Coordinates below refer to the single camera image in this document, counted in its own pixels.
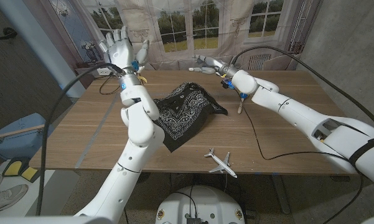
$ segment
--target robot finger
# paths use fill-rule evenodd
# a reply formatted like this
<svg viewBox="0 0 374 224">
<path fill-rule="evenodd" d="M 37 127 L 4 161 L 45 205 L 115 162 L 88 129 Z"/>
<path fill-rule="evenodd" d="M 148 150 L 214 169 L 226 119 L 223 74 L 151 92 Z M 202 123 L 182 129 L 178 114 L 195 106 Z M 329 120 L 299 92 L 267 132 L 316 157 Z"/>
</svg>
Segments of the robot finger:
<svg viewBox="0 0 374 224">
<path fill-rule="evenodd" d="M 112 38 L 112 34 L 110 32 L 106 33 L 106 43 L 108 47 L 112 47 L 112 45 L 115 43 Z"/>
<path fill-rule="evenodd" d="M 120 33 L 121 39 L 129 39 L 129 36 L 127 35 L 127 26 L 123 26 L 121 33 Z"/>
<path fill-rule="evenodd" d="M 98 44 L 100 46 L 100 49 L 103 51 L 103 52 L 107 52 L 108 51 L 108 46 L 106 44 L 106 39 L 103 39 L 100 41 L 100 43 Z"/>
<path fill-rule="evenodd" d="M 115 42 L 120 40 L 120 30 L 119 30 L 119 29 L 116 29 L 116 30 L 113 32 L 113 40 L 114 40 Z"/>
</svg>

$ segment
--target toy airplane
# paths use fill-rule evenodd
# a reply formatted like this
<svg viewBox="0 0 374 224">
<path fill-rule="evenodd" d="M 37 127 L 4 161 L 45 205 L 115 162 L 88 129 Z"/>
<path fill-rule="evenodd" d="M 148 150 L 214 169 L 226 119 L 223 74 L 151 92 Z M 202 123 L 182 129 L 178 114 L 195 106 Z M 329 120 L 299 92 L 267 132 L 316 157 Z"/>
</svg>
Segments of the toy airplane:
<svg viewBox="0 0 374 224">
<path fill-rule="evenodd" d="M 230 157 L 230 153 L 227 154 L 227 156 L 225 156 L 225 159 L 224 161 L 221 161 L 217 156 L 215 156 L 213 154 L 213 151 L 214 151 L 214 148 L 210 148 L 209 149 L 209 153 L 205 155 L 205 157 L 207 156 L 211 156 L 214 161 L 216 161 L 216 163 L 218 163 L 218 167 L 210 170 L 209 172 L 216 172 L 216 171 L 220 171 L 221 173 L 223 173 L 223 170 L 227 171 L 231 176 L 237 178 L 235 172 L 233 170 L 231 170 L 231 168 L 229 168 L 229 163 L 228 163 L 228 158 Z"/>
</svg>

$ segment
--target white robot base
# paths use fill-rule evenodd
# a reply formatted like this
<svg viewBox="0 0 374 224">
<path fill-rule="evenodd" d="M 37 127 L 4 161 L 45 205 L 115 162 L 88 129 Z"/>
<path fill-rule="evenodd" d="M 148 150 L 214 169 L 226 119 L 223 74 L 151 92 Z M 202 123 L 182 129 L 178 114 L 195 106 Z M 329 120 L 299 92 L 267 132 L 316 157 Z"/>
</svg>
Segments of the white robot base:
<svg viewBox="0 0 374 224">
<path fill-rule="evenodd" d="M 229 195 L 204 185 L 193 186 L 191 193 L 191 187 L 178 190 L 181 194 L 170 194 L 161 203 L 156 213 L 156 224 L 245 224 L 241 207 Z M 188 197 L 190 194 L 196 205 L 197 217 L 194 203 Z"/>
</svg>

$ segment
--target table leg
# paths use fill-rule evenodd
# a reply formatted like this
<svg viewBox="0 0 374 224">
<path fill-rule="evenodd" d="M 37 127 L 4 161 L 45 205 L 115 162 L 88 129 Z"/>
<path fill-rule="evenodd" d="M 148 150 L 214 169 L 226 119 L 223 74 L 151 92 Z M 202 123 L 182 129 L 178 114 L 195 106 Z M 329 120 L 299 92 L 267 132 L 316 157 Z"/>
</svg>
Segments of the table leg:
<svg viewBox="0 0 374 224">
<path fill-rule="evenodd" d="M 288 197 L 286 196 L 284 182 L 282 181 L 282 176 L 272 175 L 273 184 L 275 187 L 276 194 L 278 196 L 279 205 L 281 206 L 281 212 L 288 215 L 291 213 L 291 208 L 289 206 Z"/>
</svg>

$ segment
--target yellow object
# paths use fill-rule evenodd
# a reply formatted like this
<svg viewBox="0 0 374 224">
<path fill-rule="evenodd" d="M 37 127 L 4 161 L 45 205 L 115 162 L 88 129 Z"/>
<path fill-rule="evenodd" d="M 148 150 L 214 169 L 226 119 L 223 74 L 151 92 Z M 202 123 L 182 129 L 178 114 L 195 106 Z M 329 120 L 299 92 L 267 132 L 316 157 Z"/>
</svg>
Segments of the yellow object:
<svg viewBox="0 0 374 224">
<path fill-rule="evenodd" d="M 28 167 L 22 174 L 21 176 L 27 180 L 32 180 L 33 176 L 35 176 L 37 169 L 33 169 L 31 167 Z"/>
<path fill-rule="evenodd" d="M 4 173 L 4 176 L 9 176 L 9 175 L 18 175 L 19 169 L 22 167 L 22 162 L 21 161 L 15 161 L 12 164 L 10 164 Z"/>
<path fill-rule="evenodd" d="M 146 78 L 144 78 L 144 77 L 142 77 L 142 76 L 138 76 L 138 78 L 139 78 L 140 80 L 143 80 L 145 83 L 148 83 L 148 81 L 147 81 Z"/>
</svg>

